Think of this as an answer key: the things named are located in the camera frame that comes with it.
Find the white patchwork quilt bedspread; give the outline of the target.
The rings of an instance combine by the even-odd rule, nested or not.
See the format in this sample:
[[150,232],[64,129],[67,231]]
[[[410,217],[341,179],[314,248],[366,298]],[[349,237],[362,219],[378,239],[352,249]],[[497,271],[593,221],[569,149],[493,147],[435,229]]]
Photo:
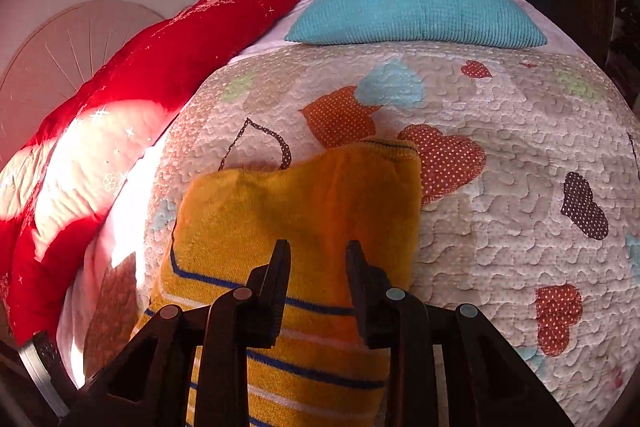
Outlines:
[[277,44],[208,77],[134,168],[93,268],[65,298],[58,347],[82,383],[125,341],[182,196],[199,174],[304,160],[399,135],[426,170],[412,289],[473,303],[577,426],[610,413],[639,362],[639,124],[574,46]]

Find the turquoise knit cushion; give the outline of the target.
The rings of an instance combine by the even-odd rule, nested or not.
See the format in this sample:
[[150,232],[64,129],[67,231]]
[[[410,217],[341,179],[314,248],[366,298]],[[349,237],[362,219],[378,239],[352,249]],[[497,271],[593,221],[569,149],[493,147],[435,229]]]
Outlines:
[[442,41],[500,49],[547,43],[513,0],[314,0],[285,39],[314,46]]

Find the white round headboard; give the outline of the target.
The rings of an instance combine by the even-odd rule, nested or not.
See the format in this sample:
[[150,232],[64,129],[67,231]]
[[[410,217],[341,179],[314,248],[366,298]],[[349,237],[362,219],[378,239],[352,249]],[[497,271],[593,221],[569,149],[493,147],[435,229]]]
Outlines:
[[21,45],[1,75],[1,161],[125,43],[162,19],[141,4],[91,0],[59,12]]

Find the red long pillow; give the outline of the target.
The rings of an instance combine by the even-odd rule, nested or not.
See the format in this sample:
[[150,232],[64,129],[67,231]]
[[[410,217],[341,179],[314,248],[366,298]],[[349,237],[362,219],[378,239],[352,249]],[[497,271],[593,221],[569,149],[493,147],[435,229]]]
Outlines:
[[128,172],[203,81],[300,0],[198,0],[132,37],[1,173],[1,300],[18,345],[54,334]]

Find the yellow striped knit sweater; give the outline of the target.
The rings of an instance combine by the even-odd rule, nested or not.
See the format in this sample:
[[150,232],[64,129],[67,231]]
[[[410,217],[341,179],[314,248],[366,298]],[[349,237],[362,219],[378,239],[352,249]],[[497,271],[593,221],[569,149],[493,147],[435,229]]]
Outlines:
[[195,179],[179,207],[152,287],[151,312],[213,303],[291,247],[282,331],[247,353],[254,426],[370,426],[388,354],[357,331],[345,249],[407,287],[418,243],[421,161],[402,141],[365,139],[278,171],[226,169]]

